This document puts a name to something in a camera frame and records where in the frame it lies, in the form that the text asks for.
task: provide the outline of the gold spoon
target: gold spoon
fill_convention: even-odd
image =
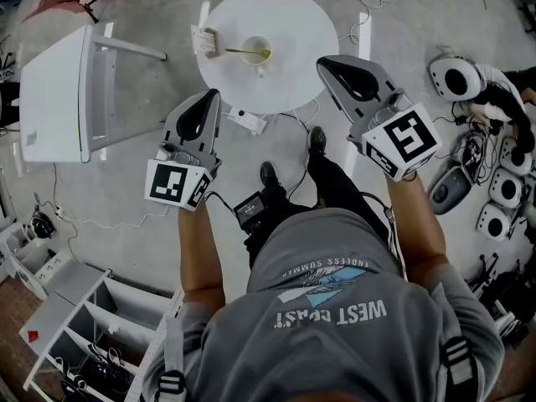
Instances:
[[[239,49],[227,48],[226,51],[227,52],[238,52],[238,53],[241,53],[241,54],[258,54],[258,55],[262,55],[265,58],[270,58],[270,54],[271,54],[271,52],[268,49],[263,50],[262,52],[253,52],[252,50],[239,50]]]

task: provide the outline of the white cup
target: white cup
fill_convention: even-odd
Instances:
[[[270,56],[268,58],[263,57],[261,54],[240,54],[242,61],[247,65],[252,65],[259,77],[265,77],[266,71],[262,66],[270,60],[271,55],[273,54],[270,42],[261,36],[251,36],[242,43],[240,50],[247,50],[250,52],[262,52],[263,50],[270,51]]]

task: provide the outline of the shoe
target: shoe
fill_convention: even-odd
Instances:
[[[277,179],[276,167],[270,161],[264,161],[260,166],[260,181],[265,188],[280,185]]]
[[[309,153],[321,153],[325,155],[326,141],[324,130],[319,126],[313,127],[309,133]]]

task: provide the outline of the gray floor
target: gray floor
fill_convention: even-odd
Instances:
[[[13,17],[8,48],[18,51],[19,67],[36,54],[80,25],[90,23],[85,14],[74,15],[50,10],[22,23],[38,0],[24,0]],[[100,26],[114,22],[114,37],[167,52],[169,61],[121,55],[117,63],[116,119],[124,127],[162,119],[189,95],[206,87],[191,50],[189,25],[198,22],[203,0],[110,0],[98,3]],[[212,5],[222,0],[211,0]],[[358,21],[363,6],[355,0],[315,0],[332,19],[339,35],[346,34]],[[534,38],[523,31],[513,0],[394,0],[373,11],[371,59],[382,64],[414,101],[422,101],[432,117],[450,115],[450,106],[435,93],[425,67],[438,53],[437,45],[448,44],[473,59],[504,70],[533,65],[536,57]],[[344,39],[342,54],[358,54],[358,47]],[[323,92],[319,95],[320,113],[316,119],[327,132],[327,155],[344,164],[348,153],[345,136],[348,122]],[[298,114],[307,119],[314,103]],[[437,128],[446,155],[452,141],[462,131],[438,121]],[[261,137],[253,137],[240,126],[222,119],[216,148],[224,165],[213,188],[227,202],[236,205],[260,189],[258,168],[272,160],[281,181],[290,188],[302,175],[305,134],[296,121],[280,116]],[[138,224],[145,213],[162,213],[164,207],[143,199],[146,162],[154,157],[158,133],[147,134],[96,152],[86,165],[59,164],[56,200],[65,213],[76,219],[93,219],[103,225],[121,221]],[[29,216],[34,192],[42,199],[53,195],[54,173],[50,165],[22,162],[16,136],[0,140],[0,163],[13,196],[18,215]],[[433,159],[421,172],[429,183],[442,161]],[[387,199],[383,174],[363,157],[358,157],[353,180],[359,188]],[[487,186],[474,188],[462,205],[440,218],[446,233],[448,255],[460,272],[470,275],[480,254],[496,251],[501,268],[517,258],[526,260],[531,246],[517,229],[513,239],[504,243],[488,241],[476,232],[475,223],[487,201]],[[316,191],[309,177],[293,199],[313,205]],[[229,212],[210,199],[214,236],[224,267],[225,290],[229,299],[245,292],[249,274],[243,246],[245,236]],[[77,223],[79,235],[71,244],[79,260],[149,286],[172,291],[178,284],[177,211],[166,217],[149,217],[141,228],[100,229],[91,223]],[[60,227],[58,243],[64,245],[74,234],[67,224]]]

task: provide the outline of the white marker cube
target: white marker cube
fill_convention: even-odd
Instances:
[[[145,199],[194,211],[212,180],[206,168],[150,159]]]
[[[442,142],[421,103],[397,113],[362,137],[363,154],[395,182],[425,165]]]

